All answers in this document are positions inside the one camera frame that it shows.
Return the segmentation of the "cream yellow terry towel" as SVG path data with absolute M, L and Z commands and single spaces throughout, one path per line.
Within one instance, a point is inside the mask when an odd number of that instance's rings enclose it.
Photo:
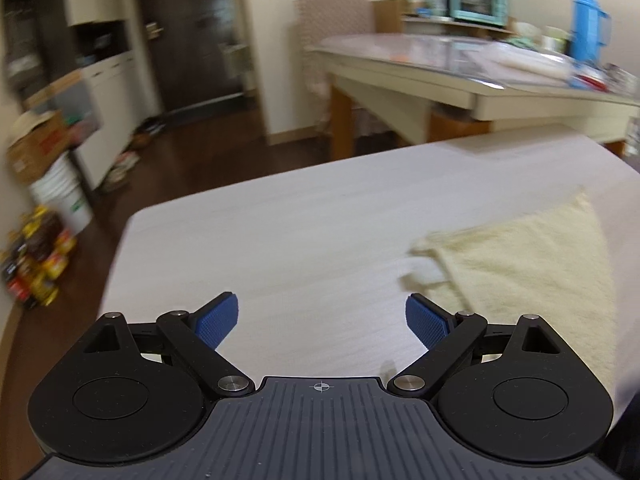
M 498 223 L 434 232 L 413 244 L 400 279 L 449 311 L 495 324 L 538 314 L 615 389 L 616 293 L 608 245 L 588 195 Z

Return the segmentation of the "white plastic bucket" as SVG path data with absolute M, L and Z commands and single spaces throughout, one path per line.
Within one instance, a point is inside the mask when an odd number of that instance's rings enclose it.
M 91 223 L 93 211 L 82 189 L 81 178 L 66 153 L 28 189 L 34 201 L 54 209 L 73 234 L 81 233 Z

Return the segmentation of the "cardboard box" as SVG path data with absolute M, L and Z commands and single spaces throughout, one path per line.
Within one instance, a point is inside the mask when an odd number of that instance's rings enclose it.
M 6 159 L 17 180 L 31 185 L 69 146 L 70 136 L 59 110 L 42 114 L 29 110 L 12 125 Z

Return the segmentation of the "cream dining table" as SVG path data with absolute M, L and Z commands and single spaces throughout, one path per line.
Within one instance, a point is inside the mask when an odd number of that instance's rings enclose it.
M 328 76 L 331 156 L 355 153 L 361 107 L 409 145 L 488 132 L 560 126 L 622 154 L 639 115 L 631 96 L 535 84 L 486 60 L 485 41 L 420 35 L 354 35 L 309 48 Z

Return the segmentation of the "clear plastic bag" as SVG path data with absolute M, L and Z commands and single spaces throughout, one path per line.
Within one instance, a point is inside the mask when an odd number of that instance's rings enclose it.
M 540 53 L 504 42 L 488 42 L 468 55 L 490 79 L 514 84 L 567 84 L 575 73 L 572 60 L 562 54 Z

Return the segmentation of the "dark wooden door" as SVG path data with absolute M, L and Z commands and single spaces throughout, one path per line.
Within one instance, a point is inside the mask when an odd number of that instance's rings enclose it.
M 243 0 L 138 0 L 138 8 L 167 115 L 257 96 Z

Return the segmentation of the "blue thermos jug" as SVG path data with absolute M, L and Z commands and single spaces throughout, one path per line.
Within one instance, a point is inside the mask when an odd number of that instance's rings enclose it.
M 611 17 L 598 0 L 574 0 L 570 56 L 575 61 L 600 64 L 600 50 L 611 40 Z

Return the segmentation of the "white storage cabinet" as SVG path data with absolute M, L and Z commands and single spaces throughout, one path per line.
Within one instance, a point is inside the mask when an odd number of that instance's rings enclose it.
M 18 95 L 57 108 L 76 134 L 72 156 L 100 186 L 134 132 L 154 115 L 134 41 L 132 0 L 2 0 L 10 51 L 23 55 Z

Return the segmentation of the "teal toaster oven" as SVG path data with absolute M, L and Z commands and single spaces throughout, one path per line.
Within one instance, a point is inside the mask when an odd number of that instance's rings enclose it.
M 505 28 L 508 0 L 448 0 L 450 18 L 455 21 Z

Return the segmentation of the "wooden shelf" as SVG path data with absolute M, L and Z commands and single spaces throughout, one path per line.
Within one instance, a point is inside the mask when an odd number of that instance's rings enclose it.
M 457 36 L 490 40 L 503 40 L 514 35 L 507 28 L 455 22 L 448 16 L 432 18 L 405 13 L 405 3 L 400 0 L 373 1 L 372 6 L 377 34 Z

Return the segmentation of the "quilted pink chair back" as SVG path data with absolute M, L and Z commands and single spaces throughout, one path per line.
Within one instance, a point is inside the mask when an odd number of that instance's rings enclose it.
M 370 0 L 296 0 L 295 10 L 307 90 L 326 101 L 329 83 L 314 47 L 330 37 L 373 34 L 373 4 Z

